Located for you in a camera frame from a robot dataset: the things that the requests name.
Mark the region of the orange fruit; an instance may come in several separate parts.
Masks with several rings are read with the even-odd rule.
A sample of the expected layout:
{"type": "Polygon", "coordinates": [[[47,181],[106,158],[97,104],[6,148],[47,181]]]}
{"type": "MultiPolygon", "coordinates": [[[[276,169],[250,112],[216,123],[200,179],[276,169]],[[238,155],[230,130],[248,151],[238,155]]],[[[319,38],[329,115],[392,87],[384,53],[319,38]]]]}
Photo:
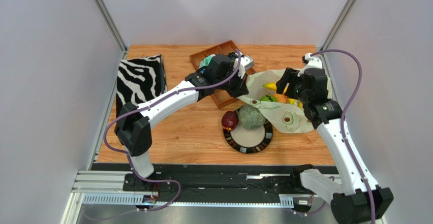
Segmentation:
{"type": "Polygon", "coordinates": [[[275,99],[276,99],[276,101],[278,103],[284,103],[284,104],[286,104],[287,101],[288,101],[288,98],[285,95],[283,95],[283,94],[277,94],[277,93],[275,93],[275,94],[273,94],[273,96],[275,97],[275,99]]]}

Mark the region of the yellow banana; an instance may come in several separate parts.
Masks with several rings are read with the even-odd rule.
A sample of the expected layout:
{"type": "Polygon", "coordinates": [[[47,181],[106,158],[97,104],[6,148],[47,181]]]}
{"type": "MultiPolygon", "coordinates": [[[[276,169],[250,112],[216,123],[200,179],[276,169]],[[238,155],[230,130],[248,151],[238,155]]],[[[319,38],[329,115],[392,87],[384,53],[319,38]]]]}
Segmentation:
{"type": "Polygon", "coordinates": [[[264,88],[274,91],[276,94],[282,94],[285,95],[288,89],[288,85],[285,86],[283,92],[277,92],[277,86],[276,83],[266,83],[263,85],[264,88]]]}

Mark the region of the small green watermelon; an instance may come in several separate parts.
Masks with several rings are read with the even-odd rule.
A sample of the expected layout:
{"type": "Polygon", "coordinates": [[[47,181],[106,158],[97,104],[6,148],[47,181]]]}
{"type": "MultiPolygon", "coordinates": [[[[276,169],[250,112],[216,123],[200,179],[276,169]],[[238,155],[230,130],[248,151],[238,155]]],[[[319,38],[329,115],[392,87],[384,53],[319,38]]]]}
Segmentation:
{"type": "Polygon", "coordinates": [[[271,94],[266,94],[266,95],[262,96],[260,98],[260,101],[262,101],[262,102],[278,102],[278,100],[276,99],[276,97],[274,97],[271,94]]]}

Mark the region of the pale green plastic bag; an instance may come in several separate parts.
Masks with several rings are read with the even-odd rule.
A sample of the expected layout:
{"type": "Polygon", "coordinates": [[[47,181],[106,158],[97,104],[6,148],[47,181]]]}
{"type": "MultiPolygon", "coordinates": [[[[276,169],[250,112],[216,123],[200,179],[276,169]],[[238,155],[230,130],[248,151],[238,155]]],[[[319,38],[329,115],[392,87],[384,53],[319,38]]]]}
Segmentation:
{"type": "Polygon", "coordinates": [[[287,102],[266,102],[261,98],[265,95],[274,95],[275,91],[263,87],[267,83],[276,83],[284,74],[285,69],[268,70],[248,75],[246,86],[249,93],[239,99],[255,108],[281,133],[308,133],[314,130],[308,121],[304,110],[298,107],[298,101],[293,104],[287,102]]]}

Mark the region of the green cantaloupe melon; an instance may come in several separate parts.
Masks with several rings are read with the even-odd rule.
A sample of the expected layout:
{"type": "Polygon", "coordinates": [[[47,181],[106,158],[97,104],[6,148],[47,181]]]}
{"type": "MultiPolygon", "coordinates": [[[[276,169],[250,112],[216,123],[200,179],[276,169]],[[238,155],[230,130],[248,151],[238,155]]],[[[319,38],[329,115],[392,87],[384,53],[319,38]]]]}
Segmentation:
{"type": "Polygon", "coordinates": [[[239,123],[247,130],[256,130],[266,121],[260,110],[248,104],[238,109],[237,116],[239,123]]]}

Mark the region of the dark red apple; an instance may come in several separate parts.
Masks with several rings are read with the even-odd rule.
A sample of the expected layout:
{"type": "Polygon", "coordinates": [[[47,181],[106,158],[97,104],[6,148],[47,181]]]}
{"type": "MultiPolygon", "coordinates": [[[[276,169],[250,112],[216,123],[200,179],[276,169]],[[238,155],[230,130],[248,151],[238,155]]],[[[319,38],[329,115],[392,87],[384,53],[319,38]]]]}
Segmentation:
{"type": "Polygon", "coordinates": [[[237,128],[239,124],[238,116],[234,111],[227,111],[221,120],[221,125],[224,130],[232,131],[237,128]]]}

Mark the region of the yellow mango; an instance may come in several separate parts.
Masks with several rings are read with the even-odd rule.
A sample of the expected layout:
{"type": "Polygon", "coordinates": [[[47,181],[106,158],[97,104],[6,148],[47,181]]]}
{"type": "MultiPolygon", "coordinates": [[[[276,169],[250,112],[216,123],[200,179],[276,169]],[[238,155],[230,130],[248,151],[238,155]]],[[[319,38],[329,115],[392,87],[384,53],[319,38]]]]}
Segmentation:
{"type": "Polygon", "coordinates": [[[303,109],[303,104],[299,100],[287,98],[287,104],[290,104],[290,105],[296,106],[300,109],[303,109]]]}

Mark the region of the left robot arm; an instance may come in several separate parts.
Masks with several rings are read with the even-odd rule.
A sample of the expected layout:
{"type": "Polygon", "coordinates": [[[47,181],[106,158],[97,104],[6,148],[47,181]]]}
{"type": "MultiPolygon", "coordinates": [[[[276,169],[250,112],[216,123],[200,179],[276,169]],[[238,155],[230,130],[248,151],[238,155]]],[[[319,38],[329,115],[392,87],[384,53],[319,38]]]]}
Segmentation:
{"type": "Polygon", "coordinates": [[[217,54],[207,65],[189,74],[161,96],[137,106],[125,104],[115,119],[114,132],[136,175],[147,178],[154,172],[149,149],[152,145],[151,131],[159,122],[216,90],[226,91],[233,98],[247,95],[246,72],[253,65],[253,59],[241,52],[217,54]]]}

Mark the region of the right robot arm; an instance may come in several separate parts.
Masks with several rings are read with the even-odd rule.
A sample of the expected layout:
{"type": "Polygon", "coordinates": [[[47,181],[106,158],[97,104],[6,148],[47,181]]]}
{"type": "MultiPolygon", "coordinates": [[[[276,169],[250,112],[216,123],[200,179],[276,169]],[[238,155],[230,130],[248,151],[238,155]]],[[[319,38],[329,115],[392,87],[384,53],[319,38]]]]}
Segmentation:
{"type": "Polygon", "coordinates": [[[394,200],[388,187],[380,187],[358,153],[343,111],[337,101],[328,98],[328,77],[324,69],[305,71],[285,69],[276,83],[277,92],[302,102],[306,118],[327,145],[341,183],[336,183],[312,165],[296,173],[299,184],[330,205],[338,223],[375,223],[394,200]]]}

